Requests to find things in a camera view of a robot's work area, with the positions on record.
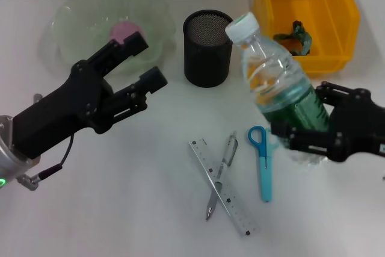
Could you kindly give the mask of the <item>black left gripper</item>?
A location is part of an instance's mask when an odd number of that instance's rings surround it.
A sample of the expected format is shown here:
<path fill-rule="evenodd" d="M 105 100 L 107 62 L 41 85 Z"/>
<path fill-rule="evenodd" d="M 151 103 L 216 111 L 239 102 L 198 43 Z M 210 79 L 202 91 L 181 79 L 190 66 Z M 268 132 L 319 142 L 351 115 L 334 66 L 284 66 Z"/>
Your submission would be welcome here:
<path fill-rule="evenodd" d="M 14 148 L 30 159 L 38 157 L 79 130 L 95 128 L 93 118 L 101 104 L 102 121 L 109 125 L 146 110 L 146 94 L 168 84 L 158 67 L 114 94 L 99 72 L 111 72 L 147 48 L 143 36 L 135 32 L 123 44 L 110 40 L 89 63 L 82 60 L 73 65 L 62 86 L 13 118 Z"/>

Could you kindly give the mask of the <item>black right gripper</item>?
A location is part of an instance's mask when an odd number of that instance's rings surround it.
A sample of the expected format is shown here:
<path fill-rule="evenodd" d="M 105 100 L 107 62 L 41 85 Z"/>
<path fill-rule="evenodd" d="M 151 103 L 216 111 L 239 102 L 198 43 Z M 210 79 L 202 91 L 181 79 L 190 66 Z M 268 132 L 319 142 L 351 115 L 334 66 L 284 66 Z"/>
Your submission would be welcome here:
<path fill-rule="evenodd" d="M 351 89 L 323 81 L 315 88 L 321 102 L 333 106 L 329 131 L 336 135 L 328 158 L 344 162 L 355 153 L 384 156 L 384 107 L 377 105 L 365 88 Z M 290 150 L 327 152 L 331 134 L 298 129 L 287 123 L 271 122 L 271 133 Z"/>

